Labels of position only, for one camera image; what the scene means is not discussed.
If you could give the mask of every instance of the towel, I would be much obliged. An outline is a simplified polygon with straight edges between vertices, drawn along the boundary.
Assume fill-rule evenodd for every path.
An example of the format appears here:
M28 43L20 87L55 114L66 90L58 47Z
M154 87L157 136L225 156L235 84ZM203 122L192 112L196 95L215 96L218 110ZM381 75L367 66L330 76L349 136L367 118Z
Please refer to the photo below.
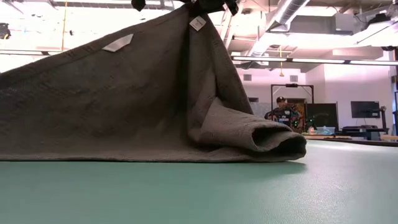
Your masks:
M0 75L0 160L277 162L303 136L254 116L191 4Z

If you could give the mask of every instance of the fabric label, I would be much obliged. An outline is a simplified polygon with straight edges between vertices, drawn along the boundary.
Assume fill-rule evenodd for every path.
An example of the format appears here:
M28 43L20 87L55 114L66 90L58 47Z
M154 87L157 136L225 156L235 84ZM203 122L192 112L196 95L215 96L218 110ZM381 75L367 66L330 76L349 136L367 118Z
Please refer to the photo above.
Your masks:
M202 17L198 16L194 18L191 22L190 25L196 30L199 31L204 25L206 24L206 20L204 20Z
M108 44L107 46L103 47L103 50L107 50L109 52L116 52L120 50L122 47L126 46L127 44L130 44L132 37L134 34L129 34L125 37L122 37L118 40L115 40L114 42Z

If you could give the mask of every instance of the green table surface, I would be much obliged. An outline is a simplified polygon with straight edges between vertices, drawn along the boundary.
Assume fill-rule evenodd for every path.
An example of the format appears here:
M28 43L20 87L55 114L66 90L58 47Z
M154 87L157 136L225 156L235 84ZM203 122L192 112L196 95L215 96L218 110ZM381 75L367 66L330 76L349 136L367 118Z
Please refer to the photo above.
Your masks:
M0 224L398 223L398 148L273 164L0 162Z

